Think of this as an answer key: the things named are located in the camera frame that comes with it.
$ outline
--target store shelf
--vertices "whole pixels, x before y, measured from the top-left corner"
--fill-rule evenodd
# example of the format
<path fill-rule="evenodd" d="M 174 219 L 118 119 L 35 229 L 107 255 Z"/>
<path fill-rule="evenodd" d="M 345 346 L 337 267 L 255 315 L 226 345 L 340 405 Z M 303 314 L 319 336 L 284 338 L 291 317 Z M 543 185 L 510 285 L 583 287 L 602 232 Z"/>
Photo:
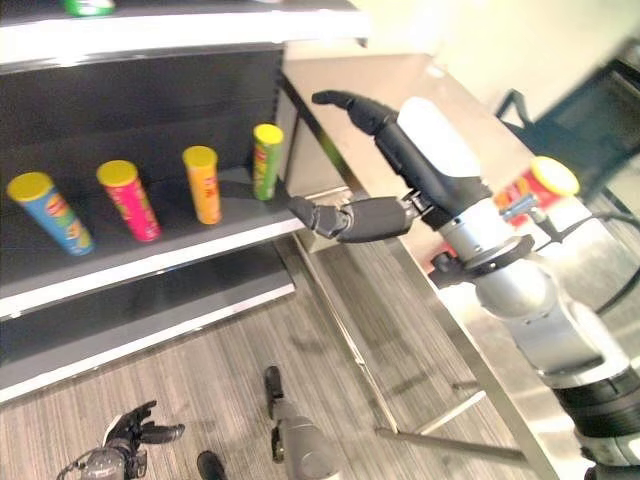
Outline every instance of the store shelf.
<path fill-rule="evenodd" d="M 262 244 L 85 295 L 0 325 L 0 402 L 294 291 Z"/>
<path fill-rule="evenodd" d="M 287 209 L 282 185 L 269 202 L 256 200 L 244 168 L 219 174 L 222 221 L 200 224 L 186 179 L 169 179 L 147 191 L 162 237 L 133 239 L 103 192 L 68 202 L 92 233 L 94 252 L 73 257 L 18 211 L 0 218 L 0 320 L 53 302 L 261 243 L 302 228 Z"/>
<path fill-rule="evenodd" d="M 346 0 L 117 0 L 106 17 L 73 18 L 58 1 L 3 2 L 0 65 L 92 55 L 291 40 L 367 38 L 369 17 Z"/>

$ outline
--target red chip can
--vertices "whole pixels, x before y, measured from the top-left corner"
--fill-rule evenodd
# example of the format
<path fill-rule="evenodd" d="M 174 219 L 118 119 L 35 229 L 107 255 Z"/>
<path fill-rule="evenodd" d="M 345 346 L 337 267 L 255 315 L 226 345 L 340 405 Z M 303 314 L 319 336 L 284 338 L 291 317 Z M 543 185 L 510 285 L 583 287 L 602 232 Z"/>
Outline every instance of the red chip can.
<path fill-rule="evenodd" d="M 152 242 L 160 236 L 160 226 L 133 163 L 126 160 L 103 163 L 97 177 L 136 240 Z"/>
<path fill-rule="evenodd" d="M 531 168 L 497 194 L 493 201 L 503 210 L 532 193 L 538 199 L 538 207 L 546 210 L 559 199 L 575 195 L 579 190 L 580 184 L 571 170 L 553 158 L 535 157 Z M 525 215 L 518 215 L 511 223 L 518 226 L 525 221 Z"/>

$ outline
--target yellow lid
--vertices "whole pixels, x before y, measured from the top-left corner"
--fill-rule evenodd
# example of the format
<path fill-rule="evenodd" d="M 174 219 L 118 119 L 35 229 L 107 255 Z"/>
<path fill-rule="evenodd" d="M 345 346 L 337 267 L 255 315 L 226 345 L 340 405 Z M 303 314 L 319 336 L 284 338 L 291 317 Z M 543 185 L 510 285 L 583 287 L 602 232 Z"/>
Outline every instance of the yellow lid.
<path fill-rule="evenodd" d="M 215 168 L 218 163 L 218 154 L 213 148 L 194 145 L 182 153 L 182 160 L 188 168 Z"/>
<path fill-rule="evenodd" d="M 282 130 L 270 123 L 261 123 L 260 125 L 256 125 L 253 129 L 253 135 L 258 141 L 268 145 L 276 145 L 282 142 L 282 139 L 284 138 Z"/>
<path fill-rule="evenodd" d="M 124 187 L 138 177 L 136 166 L 126 160 L 103 163 L 96 172 L 98 181 L 107 187 Z"/>
<path fill-rule="evenodd" d="M 536 157 L 531 173 L 544 188 L 556 195 L 568 197 L 580 190 L 580 183 L 571 170 L 549 157 Z"/>
<path fill-rule="evenodd" d="M 18 175 L 9 182 L 7 193 L 16 202 L 30 202 L 45 195 L 53 187 L 51 177 L 42 172 Z"/>

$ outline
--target person's foot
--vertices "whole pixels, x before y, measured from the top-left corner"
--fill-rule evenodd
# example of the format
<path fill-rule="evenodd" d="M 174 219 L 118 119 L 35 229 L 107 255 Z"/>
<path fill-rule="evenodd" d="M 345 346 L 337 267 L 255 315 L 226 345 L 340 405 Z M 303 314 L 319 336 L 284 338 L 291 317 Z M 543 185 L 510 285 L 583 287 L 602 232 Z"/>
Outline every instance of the person's foot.
<path fill-rule="evenodd" d="M 197 464 L 202 480 L 227 480 L 222 462 L 215 453 L 209 450 L 200 453 Z"/>

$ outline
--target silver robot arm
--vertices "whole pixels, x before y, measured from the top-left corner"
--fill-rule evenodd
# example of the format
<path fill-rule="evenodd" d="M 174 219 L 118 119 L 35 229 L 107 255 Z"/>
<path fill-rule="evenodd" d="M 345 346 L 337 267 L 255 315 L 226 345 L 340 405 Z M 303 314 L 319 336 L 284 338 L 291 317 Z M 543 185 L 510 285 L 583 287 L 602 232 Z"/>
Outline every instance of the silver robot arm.
<path fill-rule="evenodd" d="M 475 155 L 446 117 L 420 98 L 409 99 L 400 112 L 333 90 L 316 93 L 313 101 L 345 109 L 374 137 L 411 193 L 339 210 L 298 197 L 292 211 L 309 228 L 343 242 L 396 236 L 415 218 L 427 223 L 458 254 L 434 259 L 443 283 L 475 285 L 482 306 L 504 321 L 573 419 L 583 455 L 596 462 L 586 478 L 640 478 L 640 377 L 597 315 L 527 259 L 533 240 L 516 236 L 504 221 Z M 430 141 L 434 137 L 439 141 Z M 368 208 L 375 201 L 385 208 Z"/>
<path fill-rule="evenodd" d="M 338 456 L 322 432 L 300 415 L 285 398 L 278 367 L 264 375 L 269 416 L 276 423 L 271 432 L 273 460 L 284 463 L 290 480 L 338 480 Z"/>

